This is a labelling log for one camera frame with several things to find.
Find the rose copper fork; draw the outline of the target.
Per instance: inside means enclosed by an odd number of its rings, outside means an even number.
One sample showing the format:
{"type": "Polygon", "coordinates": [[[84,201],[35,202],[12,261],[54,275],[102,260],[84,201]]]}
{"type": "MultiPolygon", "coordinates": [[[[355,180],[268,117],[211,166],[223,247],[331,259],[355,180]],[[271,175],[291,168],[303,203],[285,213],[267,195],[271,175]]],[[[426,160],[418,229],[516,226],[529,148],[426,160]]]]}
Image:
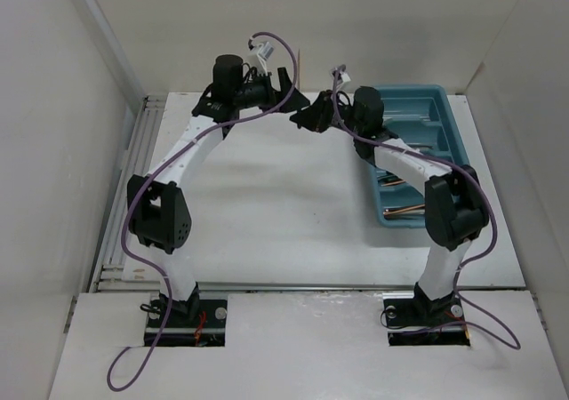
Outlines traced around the rose copper fork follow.
{"type": "Polygon", "coordinates": [[[380,187],[394,187],[405,184],[405,181],[399,178],[382,178],[378,180],[378,184],[380,187]]]}

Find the copper spoon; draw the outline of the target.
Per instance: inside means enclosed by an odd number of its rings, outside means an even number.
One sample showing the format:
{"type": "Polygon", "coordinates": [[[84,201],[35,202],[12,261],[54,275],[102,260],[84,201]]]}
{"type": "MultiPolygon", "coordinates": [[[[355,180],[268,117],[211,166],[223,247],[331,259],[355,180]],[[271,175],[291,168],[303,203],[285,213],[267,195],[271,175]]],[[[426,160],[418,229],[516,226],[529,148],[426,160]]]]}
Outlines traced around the copper spoon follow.
{"type": "Polygon", "coordinates": [[[409,206],[400,206],[394,208],[385,208],[383,216],[386,219],[405,219],[405,218],[420,218],[424,215],[425,204],[415,204],[409,206]]]}

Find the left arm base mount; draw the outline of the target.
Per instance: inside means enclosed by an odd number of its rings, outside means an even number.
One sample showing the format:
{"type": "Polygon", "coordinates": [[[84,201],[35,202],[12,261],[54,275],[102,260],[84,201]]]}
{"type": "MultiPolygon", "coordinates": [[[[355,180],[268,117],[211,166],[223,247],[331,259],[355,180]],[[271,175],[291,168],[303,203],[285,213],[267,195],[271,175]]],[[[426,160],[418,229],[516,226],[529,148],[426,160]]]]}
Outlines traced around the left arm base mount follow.
{"type": "MultiPolygon", "coordinates": [[[[166,303],[161,298],[152,299],[150,303],[141,304],[140,310],[147,314],[143,340],[144,346],[150,347],[164,320],[166,303]]],[[[156,345],[168,348],[224,347],[227,320],[227,298],[201,298],[196,310],[192,310],[189,315],[172,310],[156,345]]]]}

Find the gold knife green handle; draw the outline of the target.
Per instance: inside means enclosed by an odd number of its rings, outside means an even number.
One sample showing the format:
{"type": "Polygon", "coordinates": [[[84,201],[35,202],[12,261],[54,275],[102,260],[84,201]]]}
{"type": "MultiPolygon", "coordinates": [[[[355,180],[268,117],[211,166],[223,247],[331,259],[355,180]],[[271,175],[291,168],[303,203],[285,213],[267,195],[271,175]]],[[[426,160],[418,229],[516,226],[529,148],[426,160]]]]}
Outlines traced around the gold knife green handle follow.
{"type": "Polygon", "coordinates": [[[298,75],[297,75],[297,81],[296,81],[296,87],[299,91],[302,91],[302,51],[301,48],[298,49],[297,51],[297,69],[298,69],[298,75]]]}

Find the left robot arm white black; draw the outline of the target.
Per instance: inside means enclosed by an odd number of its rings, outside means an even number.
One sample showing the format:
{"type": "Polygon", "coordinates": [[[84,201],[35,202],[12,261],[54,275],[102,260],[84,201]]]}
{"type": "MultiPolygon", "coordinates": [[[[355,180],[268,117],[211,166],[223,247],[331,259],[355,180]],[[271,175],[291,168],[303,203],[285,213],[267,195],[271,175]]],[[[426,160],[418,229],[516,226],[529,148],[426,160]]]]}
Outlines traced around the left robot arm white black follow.
{"type": "Polygon", "coordinates": [[[234,54],[217,57],[212,82],[177,142],[146,175],[133,175],[128,181],[125,230],[152,251],[145,263],[164,280],[158,312],[178,325],[193,324],[199,313],[199,288],[186,245],[192,228],[187,203],[192,178],[233,126],[241,123],[242,110],[287,114],[309,106],[286,68],[278,69],[279,86],[273,87],[266,62],[264,56],[254,62],[234,54]]]}

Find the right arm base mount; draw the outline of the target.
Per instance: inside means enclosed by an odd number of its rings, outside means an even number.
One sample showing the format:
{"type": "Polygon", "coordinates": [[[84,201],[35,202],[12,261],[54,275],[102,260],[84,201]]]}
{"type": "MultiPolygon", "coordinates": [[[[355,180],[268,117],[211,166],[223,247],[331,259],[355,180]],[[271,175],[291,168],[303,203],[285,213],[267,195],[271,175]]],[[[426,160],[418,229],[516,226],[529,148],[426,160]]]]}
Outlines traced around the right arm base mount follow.
{"type": "Polygon", "coordinates": [[[427,314],[411,298],[385,299],[383,306],[382,324],[391,347],[470,346],[459,300],[427,314]]]}

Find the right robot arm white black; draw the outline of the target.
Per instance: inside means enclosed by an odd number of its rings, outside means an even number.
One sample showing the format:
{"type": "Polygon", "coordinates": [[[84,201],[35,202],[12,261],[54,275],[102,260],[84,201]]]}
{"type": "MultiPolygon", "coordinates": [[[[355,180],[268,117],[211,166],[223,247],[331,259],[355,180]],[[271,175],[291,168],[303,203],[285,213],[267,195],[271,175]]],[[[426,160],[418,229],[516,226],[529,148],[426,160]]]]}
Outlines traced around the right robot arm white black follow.
{"type": "Polygon", "coordinates": [[[424,155],[405,143],[385,126],[381,94],[369,86],[358,88],[347,102],[331,90],[320,92],[315,101],[296,93],[291,112],[298,128],[347,132],[361,159],[395,174],[422,195],[431,241],[426,265],[411,297],[383,301],[386,324],[403,329],[451,322],[452,309],[460,305],[456,283],[461,263],[489,221],[476,171],[424,155]]]}

